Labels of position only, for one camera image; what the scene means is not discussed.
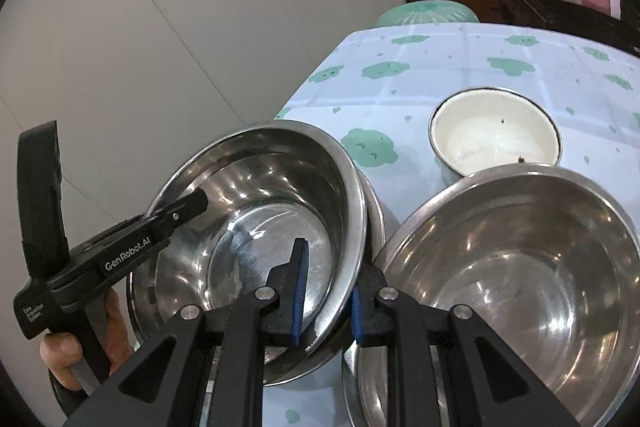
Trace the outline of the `person's left hand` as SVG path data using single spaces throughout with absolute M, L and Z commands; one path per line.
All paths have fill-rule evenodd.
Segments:
M 104 297 L 105 329 L 102 346 L 111 362 L 113 374 L 134 353 L 130 345 L 119 297 L 110 288 Z M 69 391 L 84 389 L 73 368 L 84 358 L 80 341 L 71 333 L 47 334 L 40 341 L 40 358 L 53 377 Z

